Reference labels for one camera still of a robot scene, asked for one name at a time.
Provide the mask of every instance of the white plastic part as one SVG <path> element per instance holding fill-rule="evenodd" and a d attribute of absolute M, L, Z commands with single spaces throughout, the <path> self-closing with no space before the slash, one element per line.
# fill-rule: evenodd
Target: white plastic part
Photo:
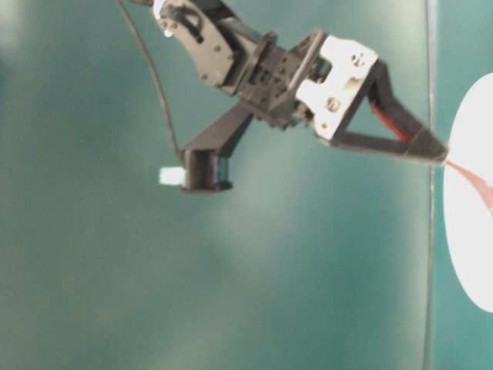
<path fill-rule="evenodd" d="M 469 90 L 455 117 L 448 160 L 493 183 L 493 74 Z M 476 189 L 455 169 L 444 175 L 448 248 L 462 287 L 493 313 L 493 217 Z"/>
<path fill-rule="evenodd" d="M 166 0 L 154 0 L 153 14 L 156 21 L 161 19 L 161 9 L 163 8 L 165 2 Z"/>
<path fill-rule="evenodd" d="M 320 57 L 331 63 L 329 75 L 322 83 L 305 79 L 296 98 L 314 114 L 317 135 L 328 141 L 335 134 L 378 55 L 359 42 L 331 35 L 322 45 Z"/>
<path fill-rule="evenodd" d="M 163 167 L 159 172 L 159 183 L 161 185 L 184 186 L 186 171 L 182 167 Z"/>

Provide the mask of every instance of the red wire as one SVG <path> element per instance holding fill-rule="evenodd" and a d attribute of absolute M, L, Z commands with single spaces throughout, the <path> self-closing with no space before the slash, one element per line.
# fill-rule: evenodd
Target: red wire
<path fill-rule="evenodd" d="M 382 112 L 378 106 L 377 102 L 374 100 L 371 102 L 371 108 L 373 113 L 382 121 L 382 123 L 395 135 L 400 141 L 409 141 L 411 140 L 410 135 L 406 134 L 399 126 L 397 126 L 392 118 L 387 116 L 384 112 Z"/>

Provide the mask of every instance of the robotic arm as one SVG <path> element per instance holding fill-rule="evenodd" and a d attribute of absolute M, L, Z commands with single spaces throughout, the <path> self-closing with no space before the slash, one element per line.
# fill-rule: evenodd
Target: robotic arm
<path fill-rule="evenodd" d="M 392 93 L 387 66 L 358 42 L 314 31 L 286 50 L 272 32 L 261 35 L 220 0 L 135 0 L 153 7 L 167 37 L 177 38 L 196 63 L 199 77 L 239 102 L 179 150 L 184 192 L 232 187 L 228 159 L 252 118 L 285 130 L 304 121 L 323 143 L 442 164 L 447 147 Z M 396 140 L 347 130 L 364 97 Z M 171 184 L 162 169 L 161 181 Z"/>

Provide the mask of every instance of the red object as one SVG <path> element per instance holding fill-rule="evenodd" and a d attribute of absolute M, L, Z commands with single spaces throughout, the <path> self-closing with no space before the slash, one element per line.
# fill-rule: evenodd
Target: red object
<path fill-rule="evenodd" d="M 462 176 L 469 180 L 472 186 L 475 187 L 481 195 L 486 207 L 493 216 L 493 187 L 489 186 L 483 178 L 469 170 L 466 170 L 464 167 L 461 167 L 451 161 L 448 161 L 446 164 L 452 168 L 455 168 Z"/>
<path fill-rule="evenodd" d="M 411 136 L 407 135 L 402 129 L 400 129 L 392 118 L 387 116 L 377 106 L 377 102 L 374 100 L 371 102 L 371 108 L 373 113 L 382 121 L 382 123 L 395 135 L 400 141 L 409 141 Z"/>

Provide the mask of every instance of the screw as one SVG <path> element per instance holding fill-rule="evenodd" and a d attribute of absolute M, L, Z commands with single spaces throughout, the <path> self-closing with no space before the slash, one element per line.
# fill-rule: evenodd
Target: screw
<path fill-rule="evenodd" d="M 353 66 L 357 68 L 364 66 L 364 54 L 362 52 L 358 56 L 353 55 L 351 60 L 353 61 Z"/>
<path fill-rule="evenodd" d="M 340 100 L 336 98 L 329 98 L 327 101 L 327 109 L 335 113 L 340 108 Z"/>

